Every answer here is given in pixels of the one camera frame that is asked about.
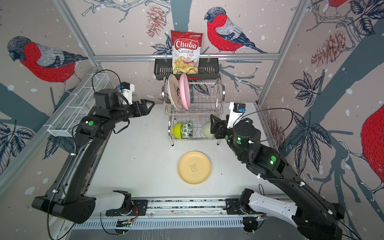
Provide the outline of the white painted ceramic plate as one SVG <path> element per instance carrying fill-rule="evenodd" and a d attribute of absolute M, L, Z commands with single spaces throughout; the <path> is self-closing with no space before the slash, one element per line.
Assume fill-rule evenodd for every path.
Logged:
<path fill-rule="evenodd" d="M 180 97 L 180 84 L 174 75 L 168 78 L 168 94 L 172 105 L 177 111 L 182 110 L 183 105 Z"/>

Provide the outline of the pink plate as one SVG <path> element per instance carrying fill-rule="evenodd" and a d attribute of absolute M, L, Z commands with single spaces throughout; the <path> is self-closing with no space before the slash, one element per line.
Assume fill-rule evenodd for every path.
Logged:
<path fill-rule="evenodd" d="M 183 107 L 186 110 L 189 110 L 191 106 L 191 96 L 188 77 L 185 73 L 180 76 L 180 95 Z"/>

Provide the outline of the yellow plate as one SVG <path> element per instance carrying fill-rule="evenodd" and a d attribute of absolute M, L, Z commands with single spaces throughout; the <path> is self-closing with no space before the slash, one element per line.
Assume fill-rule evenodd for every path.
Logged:
<path fill-rule="evenodd" d="M 184 154 L 178 163 L 181 179 L 191 185 L 203 183 L 212 171 L 210 159 L 203 153 L 192 151 Z"/>

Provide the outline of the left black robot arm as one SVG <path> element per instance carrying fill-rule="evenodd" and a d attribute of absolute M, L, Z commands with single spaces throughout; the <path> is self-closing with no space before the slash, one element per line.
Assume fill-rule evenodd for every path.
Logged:
<path fill-rule="evenodd" d="M 76 128 L 73 153 L 45 195 L 35 197 L 32 202 L 34 209 L 76 224 L 84 223 L 95 213 L 109 210 L 129 213 L 134 208 L 131 194 L 126 191 L 88 197 L 83 193 L 83 184 L 116 124 L 149 115 L 155 105 L 145 99 L 130 104 L 118 89 L 102 89 L 94 93 L 94 98 L 96 105 Z"/>

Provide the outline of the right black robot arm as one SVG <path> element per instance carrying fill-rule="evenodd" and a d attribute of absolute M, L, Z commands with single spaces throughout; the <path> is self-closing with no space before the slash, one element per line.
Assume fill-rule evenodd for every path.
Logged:
<path fill-rule="evenodd" d="M 290 203 L 283 202 L 244 189 L 238 199 L 241 213 L 257 212 L 279 218 L 296 227 L 308 240 L 342 239 L 343 230 L 338 224 L 344 218 L 345 208 L 322 198 L 275 149 L 261 144 L 261 131 L 253 126 L 252 120 L 240 120 L 232 128 L 227 127 L 228 120 L 214 115 L 210 121 L 211 133 L 226 141 L 237 160 L 291 199 Z"/>

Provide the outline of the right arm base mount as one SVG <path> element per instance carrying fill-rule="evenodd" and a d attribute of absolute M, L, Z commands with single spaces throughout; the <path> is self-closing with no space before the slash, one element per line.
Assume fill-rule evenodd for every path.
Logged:
<path fill-rule="evenodd" d="M 265 216 L 265 213 L 256 212 L 248 205 L 241 203 L 239 199 L 225 199 L 225 207 L 223 210 L 228 215 L 261 215 Z"/>

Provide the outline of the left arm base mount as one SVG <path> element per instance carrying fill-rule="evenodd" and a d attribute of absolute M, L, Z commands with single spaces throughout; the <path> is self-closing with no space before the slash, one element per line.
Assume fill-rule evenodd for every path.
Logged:
<path fill-rule="evenodd" d="M 107 217 L 136 217 L 145 216 L 148 208 L 148 200 L 131 200 L 128 204 L 123 204 L 119 209 L 106 211 Z"/>

